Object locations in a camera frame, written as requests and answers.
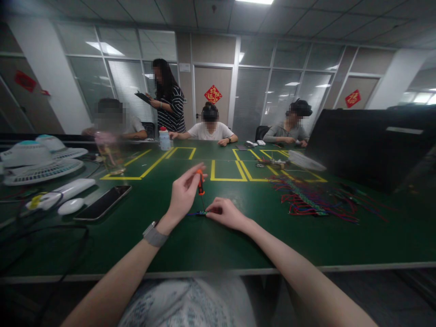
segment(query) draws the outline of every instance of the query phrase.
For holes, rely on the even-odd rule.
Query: person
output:
[[[309,136],[299,122],[303,117],[308,117],[312,114],[311,108],[307,101],[304,100],[298,99],[291,103],[289,110],[286,112],[286,120],[283,125],[273,125],[263,137],[263,141],[267,143],[284,142],[291,144],[299,140],[303,148],[307,147]]]
[[[198,138],[199,140],[218,141],[221,146],[236,142],[238,137],[225,124],[219,122],[219,113],[217,107],[206,102],[201,112],[201,123],[195,124],[188,132],[175,133],[170,132],[171,139],[190,139]]]
[[[121,134],[125,139],[146,139],[147,132],[139,118],[125,113],[123,104],[117,99],[100,99],[93,127],[82,131],[82,135],[94,135],[97,130]]]
[[[219,295],[220,285],[213,287],[205,279],[154,280],[145,282],[137,290],[162,246],[162,240],[164,242],[168,235],[177,233],[174,229],[191,209],[200,181],[199,169],[205,170],[203,163],[173,182],[170,205],[162,219],[157,225],[150,225],[144,238],[91,289],[68,315],[63,327],[256,325],[250,301],[232,301],[229,292]],[[322,325],[376,326],[352,299],[306,258],[246,217],[230,199],[215,198],[206,211],[209,211],[207,218],[250,237]],[[238,287],[233,291],[244,296],[247,289]]]
[[[183,118],[184,95],[177,84],[173,73],[164,59],[153,60],[154,80],[156,83],[156,99],[148,93],[152,107],[158,110],[158,127],[166,127],[170,132],[183,133],[185,120]]]

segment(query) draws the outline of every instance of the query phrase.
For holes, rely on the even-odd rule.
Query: black chair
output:
[[[144,126],[145,131],[147,132],[147,138],[155,139],[155,135],[154,135],[154,123],[150,123],[150,122],[141,122],[141,123]]]
[[[254,141],[258,141],[258,140],[263,140],[263,137],[265,136],[265,134],[267,133],[267,131],[269,131],[270,126],[258,126],[256,128],[256,137],[254,139]]]

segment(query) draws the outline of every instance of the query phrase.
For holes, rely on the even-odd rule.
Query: black monitor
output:
[[[436,106],[323,110],[306,155],[330,173],[393,192],[436,145]]]

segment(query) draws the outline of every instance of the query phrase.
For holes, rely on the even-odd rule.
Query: black and white striped top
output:
[[[177,85],[173,87],[171,98],[167,99],[165,96],[161,99],[156,99],[163,103],[168,103],[174,113],[168,112],[163,109],[158,110],[158,127],[164,126],[170,132],[184,133],[185,120],[183,118],[183,92]]]

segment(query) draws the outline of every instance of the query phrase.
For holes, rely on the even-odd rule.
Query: white fan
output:
[[[304,154],[297,151],[289,150],[289,160],[292,161],[297,166],[310,170],[324,171],[327,169],[320,163],[317,163],[315,160],[312,160],[306,157]]]
[[[49,149],[36,141],[23,141],[0,153],[5,185],[27,185],[72,173],[83,166],[77,159],[54,160]]]
[[[67,148],[60,139],[47,134],[38,136],[35,141],[48,147],[55,160],[76,158],[88,153],[88,150],[83,148]]]

